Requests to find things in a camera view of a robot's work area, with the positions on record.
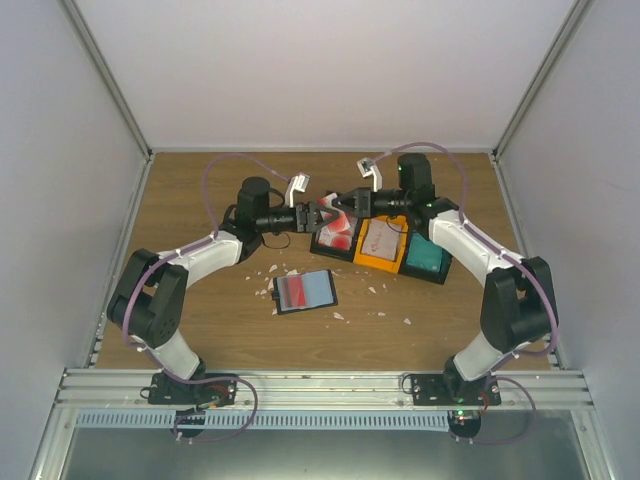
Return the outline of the black leather card holder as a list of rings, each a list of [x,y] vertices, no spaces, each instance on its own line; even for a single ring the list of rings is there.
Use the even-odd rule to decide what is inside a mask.
[[[289,276],[301,276],[304,282],[307,304],[302,309],[285,309],[282,305],[281,282],[285,277]],[[327,308],[338,304],[333,274],[328,269],[276,277],[273,281],[271,298],[274,301],[277,315]]]

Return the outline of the red white credit card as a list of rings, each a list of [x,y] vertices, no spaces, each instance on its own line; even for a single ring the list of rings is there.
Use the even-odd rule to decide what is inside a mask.
[[[302,309],[306,306],[304,282],[301,276],[289,276],[282,280],[281,299],[285,309]]]

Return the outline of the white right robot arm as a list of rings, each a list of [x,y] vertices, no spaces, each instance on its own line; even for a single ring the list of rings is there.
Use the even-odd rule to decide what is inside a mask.
[[[403,216],[410,229],[442,248],[464,266],[483,288],[480,331],[463,350],[450,357],[443,370],[443,393],[451,403],[464,405],[479,390],[478,381],[547,337],[555,348],[558,318],[551,270],[540,257],[525,258],[478,229],[462,204],[440,197],[432,181],[431,165],[420,153],[397,160],[399,186],[383,189],[374,159],[358,168],[374,180],[332,200],[334,208],[362,219]]]

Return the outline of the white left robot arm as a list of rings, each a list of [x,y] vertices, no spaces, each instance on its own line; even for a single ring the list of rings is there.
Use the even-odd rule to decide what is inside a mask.
[[[196,403],[206,391],[205,363],[179,331],[187,290],[248,259],[265,233],[315,233],[337,220],[340,211],[331,206],[293,201],[307,183],[308,177],[299,174],[281,193],[265,178],[249,177],[212,233],[164,252],[139,249],[129,258],[109,300],[107,319],[119,327],[125,343],[157,362],[181,402]]]

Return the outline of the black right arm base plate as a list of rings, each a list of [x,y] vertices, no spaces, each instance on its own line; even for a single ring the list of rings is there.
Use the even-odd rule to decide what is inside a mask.
[[[403,387],[411,393],[415,406],[482,407],[502,403],[500,392],[492,391],[485,378],[462,382],[456,393],[452,393],[442,373],[410,373]]]

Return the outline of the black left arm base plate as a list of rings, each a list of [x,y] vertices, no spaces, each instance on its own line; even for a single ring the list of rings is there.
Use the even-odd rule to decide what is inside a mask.
[[[157,373],[150,385],[140,390],[140,397],[150,405],[221,407],[234,404],[237,375],[206,373],[204,379],[201,384],[187,384]]]

